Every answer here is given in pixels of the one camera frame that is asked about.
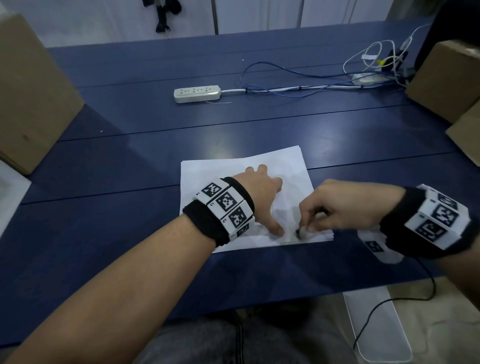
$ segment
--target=sheet of paper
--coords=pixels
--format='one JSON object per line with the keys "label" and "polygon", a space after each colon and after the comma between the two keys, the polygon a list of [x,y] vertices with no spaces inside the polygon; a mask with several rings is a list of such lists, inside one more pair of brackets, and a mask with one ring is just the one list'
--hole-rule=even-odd
{"label": "sheet of paper", "polygon": [[295,230],[300,221],[299,203],[313,192],[312,182],[299,146],[247,158],[184,160],[181,163],[180,214],[182,209],[192,201],[192,196],[213,178],[233,176],[244,172],[249,166],[257,170],[259,164],[265,164],[268,167],[270,177],[281,177],[283,180],[282,190],[276,195],[272,204],[272,216],[283,226],[285,235],[281,238],[276,237],[262,225],[255,223],[254,229],[250,229],[235,241],[216,248],[214,253],[332,240],[331,230],[311,234],[308,239],[301,241],[295,236]]}

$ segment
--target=cardboard box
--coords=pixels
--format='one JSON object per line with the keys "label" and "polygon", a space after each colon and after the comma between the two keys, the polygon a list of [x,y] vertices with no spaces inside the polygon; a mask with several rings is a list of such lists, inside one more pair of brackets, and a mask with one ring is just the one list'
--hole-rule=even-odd
{"label": "cardboard box", "polygon": [[84,101],[19,14],[0,16],[0,158],[30,174]]}
{"label": "cardboard box", "polygon": [[480,97],[480,49],[458,40],[437,43],[405,93],[453,124]]}
{"label": "cardboard box", "polygon": [[480,100],[446,131],[473,163],[480,167]]}

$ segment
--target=blue table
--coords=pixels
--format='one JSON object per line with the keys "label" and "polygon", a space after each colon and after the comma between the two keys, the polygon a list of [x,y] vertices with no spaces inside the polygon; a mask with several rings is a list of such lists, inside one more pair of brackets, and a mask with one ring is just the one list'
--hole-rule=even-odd
{"label": "blue table", "polygon": [[[314,186],[326,178],[426,183],[480,212],[480,175],[445,136],[448,123],[394,87],[297,100],[229,96],[222,101],[231,103],[220,105],[173,99],[179,87],[238,88],[240,73],[256,61],[339,73],[373,41],[401,44],[425,22],[51,49],[86,105],[31,175],[0,240],[0,346],[21,342],[98,271],[178,215],[185,159],[300,145]],[[410,63],[426,31],[416,33]],[[264,66],[246,78],[267,86],[311,83]],[[211,256],[170,317],[423,277],[415,261],[381,264],[354,232],[340,231],[333,242]]]}

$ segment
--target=person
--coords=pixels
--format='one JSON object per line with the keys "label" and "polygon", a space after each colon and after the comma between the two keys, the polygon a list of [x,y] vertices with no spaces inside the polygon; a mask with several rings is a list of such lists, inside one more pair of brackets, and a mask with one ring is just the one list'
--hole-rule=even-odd
{"label": "person", "polygon": [[[252,198],[256,221],[272,234],[283,235],[270,213],[282,180],[269,177],[265,165],[257,171],[248,167],[233,178]],[[387,184],[326,180],[300,203],[300,225],[309,231],[369,229],[405,193],[404,188]],[[319,207],[329,211],[329,216],[315,219]],[[318,362],[356,362],[345,339],[324,317],[293,329],[252,317],[248,325],[242,325],[240,352],[235,350],[238,326],[228,320],[200,318],[165,325],[158,331],[215,247],[216,242],[185,214],[177,217],[68,298],[6,363],[308,363],[312,355]],[[479,254],[477,237],[469,249],[437,259],[477,308]]]}

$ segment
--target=wristband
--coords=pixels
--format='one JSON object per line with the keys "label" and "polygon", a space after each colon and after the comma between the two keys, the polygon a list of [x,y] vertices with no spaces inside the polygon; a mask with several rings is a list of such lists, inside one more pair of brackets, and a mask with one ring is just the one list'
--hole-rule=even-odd
{"label": "wristband", "polygon": [[437,259],[470,248],[480,225],[464,205],[420,185],[406,187],[404,197],[380,222],[380,230],[390,249]]}
{"label": "wristband", "polygon": [[216,178],[183,208],[200,232],[217,247],[244,234],[255,222],[255,205],[247,190],[234,178]]}

